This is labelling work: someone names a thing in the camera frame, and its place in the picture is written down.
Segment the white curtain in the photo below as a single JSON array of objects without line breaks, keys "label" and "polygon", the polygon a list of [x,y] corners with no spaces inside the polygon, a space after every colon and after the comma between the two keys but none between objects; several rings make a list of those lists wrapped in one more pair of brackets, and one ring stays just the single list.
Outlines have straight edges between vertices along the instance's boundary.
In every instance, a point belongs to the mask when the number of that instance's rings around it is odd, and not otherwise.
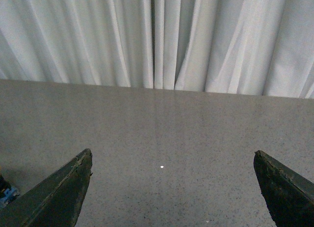
[{"label": "white curtain", "polygon": [[314,98],[314,0],[0,0],[0,78]]}]

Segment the gray floor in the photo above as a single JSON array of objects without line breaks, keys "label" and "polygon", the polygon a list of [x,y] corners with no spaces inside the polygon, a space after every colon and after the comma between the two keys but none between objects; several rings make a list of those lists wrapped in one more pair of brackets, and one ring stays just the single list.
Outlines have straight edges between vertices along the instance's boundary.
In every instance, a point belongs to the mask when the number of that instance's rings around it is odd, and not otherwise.
[{"label": "gray floor", "polygon": [[0,81],[0,164],[22,193],[92,150],[78,227],[275,226],[254,152],[314,181],[313,147],[314,100]]}]

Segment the curtain fold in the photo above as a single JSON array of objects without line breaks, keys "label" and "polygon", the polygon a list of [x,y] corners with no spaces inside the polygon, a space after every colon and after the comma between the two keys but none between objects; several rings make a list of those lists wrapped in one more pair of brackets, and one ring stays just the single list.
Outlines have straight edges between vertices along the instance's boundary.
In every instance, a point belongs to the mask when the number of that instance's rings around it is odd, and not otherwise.
[{"label": "curtain fold", "polygon": [[0,0],[0,78],[314,98],[314,0]]}]

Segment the blue object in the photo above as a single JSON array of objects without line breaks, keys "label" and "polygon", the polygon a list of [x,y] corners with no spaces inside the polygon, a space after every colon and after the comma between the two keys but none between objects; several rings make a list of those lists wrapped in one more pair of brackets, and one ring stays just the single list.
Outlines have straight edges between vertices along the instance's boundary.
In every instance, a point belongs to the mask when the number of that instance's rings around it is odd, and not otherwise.
[{"label": "blue object", "polygon": [[20,193],[17,188],[11,186],[11,188],[7,188],[3,194],[4,197],[0,199],[0,209],[6,207],[10,202],[14,201]]}]

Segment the speckled floor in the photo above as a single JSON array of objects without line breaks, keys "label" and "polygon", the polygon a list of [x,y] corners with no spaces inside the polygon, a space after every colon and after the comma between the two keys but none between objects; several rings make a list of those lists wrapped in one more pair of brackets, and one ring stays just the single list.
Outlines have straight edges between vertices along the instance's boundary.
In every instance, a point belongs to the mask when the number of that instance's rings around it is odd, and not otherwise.
[{"label": "speckled floor", "polygon": [[264,150],[314,181],[314,100],[0,80],[0,164],[22,193],[84,148],[78,227],[270,227]]}]

